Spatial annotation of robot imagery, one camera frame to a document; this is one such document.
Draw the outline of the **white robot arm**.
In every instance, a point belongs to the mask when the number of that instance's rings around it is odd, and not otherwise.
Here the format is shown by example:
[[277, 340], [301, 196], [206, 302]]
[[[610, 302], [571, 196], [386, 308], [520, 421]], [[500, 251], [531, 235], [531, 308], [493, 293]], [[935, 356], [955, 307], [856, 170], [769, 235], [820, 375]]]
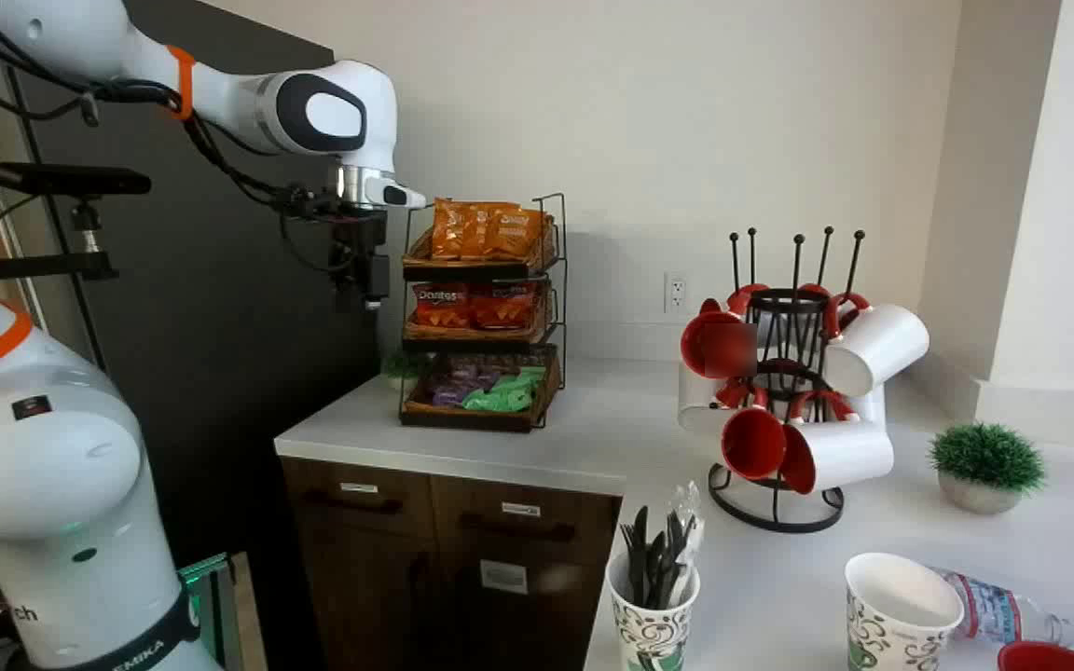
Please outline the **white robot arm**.
[[[397, 84], [336, 61], [232, 73], [137, 28], [122, 0], [0, 0], [0, 61], [94, 96], [150, 96], [254, 154], [324, 156], [286, 217], [416, 210], [397, 180]], [[0, 302], [0, 591], [25, 671], [226, 671], [172, 563], [134, 410], [73, 348]]]

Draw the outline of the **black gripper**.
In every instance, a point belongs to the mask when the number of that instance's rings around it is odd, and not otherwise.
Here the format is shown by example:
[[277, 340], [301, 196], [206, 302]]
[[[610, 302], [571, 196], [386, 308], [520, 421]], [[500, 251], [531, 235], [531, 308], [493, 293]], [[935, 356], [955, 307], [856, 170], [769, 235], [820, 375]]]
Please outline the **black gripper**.
[[390, 211], [356, 210], [332, 224], [332, 278], [356, 293], [366, 308], [378, 308], [390, 293]]

